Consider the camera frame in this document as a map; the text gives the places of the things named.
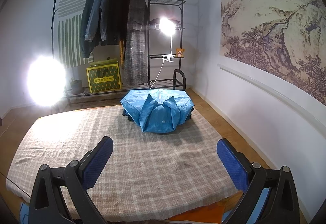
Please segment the blue denim hanging jacket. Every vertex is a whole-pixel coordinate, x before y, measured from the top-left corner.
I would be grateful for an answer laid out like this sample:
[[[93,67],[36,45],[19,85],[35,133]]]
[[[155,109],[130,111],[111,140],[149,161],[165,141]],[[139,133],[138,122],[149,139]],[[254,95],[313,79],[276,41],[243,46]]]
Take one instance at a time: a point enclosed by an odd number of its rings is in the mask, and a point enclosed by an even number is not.
[[[85,41],[93,42],[97,37],[104,44],[107,39],[110,2],[111,0],[94,0],[85,31]]]

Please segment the small teddy bear toy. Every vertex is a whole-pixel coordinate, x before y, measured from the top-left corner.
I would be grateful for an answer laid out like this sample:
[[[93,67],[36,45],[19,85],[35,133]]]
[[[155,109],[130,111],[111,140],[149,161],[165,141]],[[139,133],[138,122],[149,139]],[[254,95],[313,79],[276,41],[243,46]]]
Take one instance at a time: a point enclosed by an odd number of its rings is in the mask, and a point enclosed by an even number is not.
[[[183,58],[184,57],[184,54],[183,54],[184,52],[185,52],[185,50],[183,48],[177,48],[175,57],[176,58]]]

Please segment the small dark potted plant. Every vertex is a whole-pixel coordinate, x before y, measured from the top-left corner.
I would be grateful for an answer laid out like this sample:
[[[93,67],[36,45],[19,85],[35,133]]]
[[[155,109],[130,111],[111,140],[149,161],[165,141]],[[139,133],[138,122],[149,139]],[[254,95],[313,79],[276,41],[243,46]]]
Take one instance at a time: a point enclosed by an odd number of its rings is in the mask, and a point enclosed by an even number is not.
[[[78,95],[83,92],[82,80],[76,80],[72,78],[70,80],[71,93],[73,95]]]

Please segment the green striped wall poster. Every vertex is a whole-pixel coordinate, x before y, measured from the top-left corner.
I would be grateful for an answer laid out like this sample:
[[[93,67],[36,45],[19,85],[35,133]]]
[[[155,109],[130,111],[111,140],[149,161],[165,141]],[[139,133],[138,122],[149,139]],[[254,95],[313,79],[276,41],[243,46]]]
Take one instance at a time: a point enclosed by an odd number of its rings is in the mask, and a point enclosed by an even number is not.
[[[57,0],[57,53],[65,68],[73,68],[94,61],[93,53],[88,59],[82,55],[80,31],[86,0]]]

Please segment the black hanging coat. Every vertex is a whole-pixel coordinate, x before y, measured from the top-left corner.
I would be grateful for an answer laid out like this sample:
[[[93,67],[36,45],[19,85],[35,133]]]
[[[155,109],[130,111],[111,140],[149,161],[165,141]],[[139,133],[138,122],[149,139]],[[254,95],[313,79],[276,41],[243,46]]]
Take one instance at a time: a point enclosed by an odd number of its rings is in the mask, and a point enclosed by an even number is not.
[[[126,42],[129,3],[130,0],[111,0],[104,45],[118,45],[120,40]]]

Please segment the orange sheet under cover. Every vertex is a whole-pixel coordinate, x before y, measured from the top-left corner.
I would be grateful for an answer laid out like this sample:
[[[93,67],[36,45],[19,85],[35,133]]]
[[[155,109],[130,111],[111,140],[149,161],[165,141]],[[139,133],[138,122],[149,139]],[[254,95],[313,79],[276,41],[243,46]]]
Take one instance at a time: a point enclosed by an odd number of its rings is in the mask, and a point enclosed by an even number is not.
[[[229,202],[222,200],[170,217],[168,221],[183,223],[222,223],[224,213],[230,208],[231,205]]]

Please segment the yellow green storage box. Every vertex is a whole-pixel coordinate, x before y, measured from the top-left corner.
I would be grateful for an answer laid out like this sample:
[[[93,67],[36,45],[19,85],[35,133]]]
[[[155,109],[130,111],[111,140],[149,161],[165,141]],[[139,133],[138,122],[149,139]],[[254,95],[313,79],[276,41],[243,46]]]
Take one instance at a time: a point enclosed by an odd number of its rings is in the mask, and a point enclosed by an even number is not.
[[[116,58],[94,62],[86,69],[86,73],[91,93],[122,89],[119,61]]]

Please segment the white clip-on lamp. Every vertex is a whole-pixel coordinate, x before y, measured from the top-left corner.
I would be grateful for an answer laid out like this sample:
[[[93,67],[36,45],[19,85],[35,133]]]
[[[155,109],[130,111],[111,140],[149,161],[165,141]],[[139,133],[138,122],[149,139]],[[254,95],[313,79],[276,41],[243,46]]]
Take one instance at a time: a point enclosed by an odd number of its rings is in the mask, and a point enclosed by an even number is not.
[[[159,20],[159,30],[168,38],[170,38],[170,53],[164,54],[162,58],[167,62],[173,62],[175,57],[172,53],[173,36],[176,32],[176,24],[167,17],[161,17]]]

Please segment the beige plaid bed cover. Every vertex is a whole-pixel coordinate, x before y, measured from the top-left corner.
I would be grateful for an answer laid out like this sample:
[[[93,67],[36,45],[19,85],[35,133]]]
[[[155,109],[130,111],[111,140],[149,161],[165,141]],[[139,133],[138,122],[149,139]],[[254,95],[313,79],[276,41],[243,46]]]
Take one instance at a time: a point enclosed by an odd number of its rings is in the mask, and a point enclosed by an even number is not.
[[[22,139],[6,187],[29,200],[42,164],[64,167],[104,136],[113,153],[88,194],[107,221],[164,220],[237,192],[217,156],[220,135],[196,110],[169,134],[142,132],[121,106],[39,118]]]

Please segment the black metal clothes rack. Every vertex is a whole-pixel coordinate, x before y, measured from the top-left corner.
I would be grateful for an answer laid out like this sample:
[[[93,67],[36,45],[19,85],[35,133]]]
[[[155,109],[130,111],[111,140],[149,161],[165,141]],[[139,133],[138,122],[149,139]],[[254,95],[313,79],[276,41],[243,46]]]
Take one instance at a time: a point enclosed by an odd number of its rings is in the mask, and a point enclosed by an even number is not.
[[[184,8],[185,8],[186,0],[147,0],[147,7],[148,11],[151,12],[152,10],[156,10],[156,8],[152,8],[154,5],[159,6],[173,6],[175,8],[180,9],[180,20],[177,23],[177,33],[179,35],[175,35],[175,39],[179,40],[180,42],[180,48],[183,47],[183,31],[185,30],[183,24],[184,24]],[[52,11],[52,18],[51,18],[51,51],[53,57],[58,57],[57,53],[57,18],[55,17],[55,8],[57,8],[57,0],[54,0],[53,3],[53,11]],[[161,89],[186,89],[186,76],[185,73],[181,69],[182,62],[181,60],[184,58],[176,58],[178,60],[178,67],[174,69],[173,71],[173,77],[169,79],[156,79],[153,80],[151,78],[151,61],[154,59],[162,59],[163,56],[163,46],[159,45],[158,42],[154,42],[155,40],[159,39],[159,36],[162,36],[163,34],[157,34],[157,36],[154,36],[154,31],[157,31],[158,29],[154,27],[154,24],[149,24],[149,28],[146,32],[146,47],[147,47],[147,74],[149,80],[147,83],[143,83],[142,85],[135,86],[135,89],[149,89],[153,87],[152,82],[155,82],[156,85],[158,85]]]

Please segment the light blue work coat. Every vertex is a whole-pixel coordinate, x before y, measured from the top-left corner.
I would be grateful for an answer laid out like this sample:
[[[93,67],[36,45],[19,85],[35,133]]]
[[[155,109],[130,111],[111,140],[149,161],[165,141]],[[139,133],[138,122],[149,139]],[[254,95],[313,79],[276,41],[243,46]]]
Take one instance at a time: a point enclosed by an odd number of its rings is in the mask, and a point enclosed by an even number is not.
[[[182,90],[131,90],[120,101],[123,115],[143,132],[167,134],[191,119],[194,103]]]

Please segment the landscape painting wall mural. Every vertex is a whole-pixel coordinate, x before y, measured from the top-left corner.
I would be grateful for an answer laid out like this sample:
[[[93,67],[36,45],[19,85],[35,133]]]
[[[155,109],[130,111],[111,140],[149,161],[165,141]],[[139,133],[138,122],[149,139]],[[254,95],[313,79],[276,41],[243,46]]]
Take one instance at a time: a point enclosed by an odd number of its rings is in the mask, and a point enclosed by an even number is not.
[[[322,0],[229,0],[221,6],[220,54],[325,103]]]

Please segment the bright round studio light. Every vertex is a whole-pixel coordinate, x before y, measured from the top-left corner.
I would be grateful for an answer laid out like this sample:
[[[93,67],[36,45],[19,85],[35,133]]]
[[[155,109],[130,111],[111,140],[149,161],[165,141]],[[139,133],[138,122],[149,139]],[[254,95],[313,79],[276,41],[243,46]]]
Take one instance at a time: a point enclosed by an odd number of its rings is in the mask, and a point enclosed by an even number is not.
[[[53,107],[64,96],[65,67],[51,56],[41,55],[29,66],[26,87],[32,101],[41,107]]]

